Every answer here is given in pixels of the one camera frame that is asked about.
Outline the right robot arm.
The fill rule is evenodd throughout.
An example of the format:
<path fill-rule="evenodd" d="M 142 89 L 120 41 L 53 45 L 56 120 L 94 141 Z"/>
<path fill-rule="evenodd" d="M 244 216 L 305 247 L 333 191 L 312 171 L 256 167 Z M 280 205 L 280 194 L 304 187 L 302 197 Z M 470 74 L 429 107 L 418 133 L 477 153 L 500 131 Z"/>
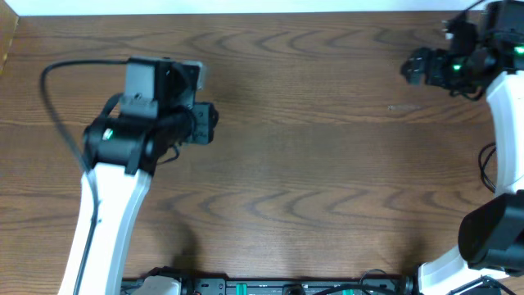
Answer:
<path fill-rule="evenodd" d="M 400 73 L 410 84 L 423 81 L 452 97 L 486 99 L 495 129 L 487 147 L 497 157 L 496 181 L 486 175 L 489 155 L 480 152 L 478 165 L 494 197 L 463 218 L 457 246 L 404 277 L 396 293 L 510 293 L 502 279 L 523 274 L 523 3 L 491 2 L 479 25 L 461 11 L 446 21 L 445 33 L 449 49 L 419 48 Z"/>

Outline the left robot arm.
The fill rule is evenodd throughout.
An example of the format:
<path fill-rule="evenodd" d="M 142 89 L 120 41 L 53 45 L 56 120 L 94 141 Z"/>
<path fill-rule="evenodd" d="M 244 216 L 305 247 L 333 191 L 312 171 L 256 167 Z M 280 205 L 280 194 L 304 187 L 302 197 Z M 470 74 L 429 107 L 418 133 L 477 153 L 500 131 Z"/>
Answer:
<path fill-rule="evenodd" d="M 184 143 L 212 142 L 219 114 L 196 102 L 199 61 L 131 57 L 124 91 L 84 130 L 79 218 L 61 294 L 118 294 L 142 202 L 164 155 Z"/>

